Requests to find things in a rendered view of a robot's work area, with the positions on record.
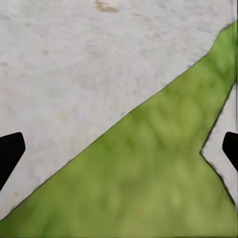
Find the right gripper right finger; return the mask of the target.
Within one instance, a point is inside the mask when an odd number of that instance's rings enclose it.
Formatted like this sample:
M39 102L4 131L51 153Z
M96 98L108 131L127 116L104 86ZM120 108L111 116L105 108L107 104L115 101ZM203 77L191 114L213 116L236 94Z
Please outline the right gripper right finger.
M228 131L222 149L238 172L238 134Z

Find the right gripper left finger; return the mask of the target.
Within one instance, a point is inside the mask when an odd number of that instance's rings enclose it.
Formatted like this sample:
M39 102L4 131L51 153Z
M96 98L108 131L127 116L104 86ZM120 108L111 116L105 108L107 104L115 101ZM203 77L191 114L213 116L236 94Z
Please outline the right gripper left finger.
M0 137L0 190L25 151L21 132Z

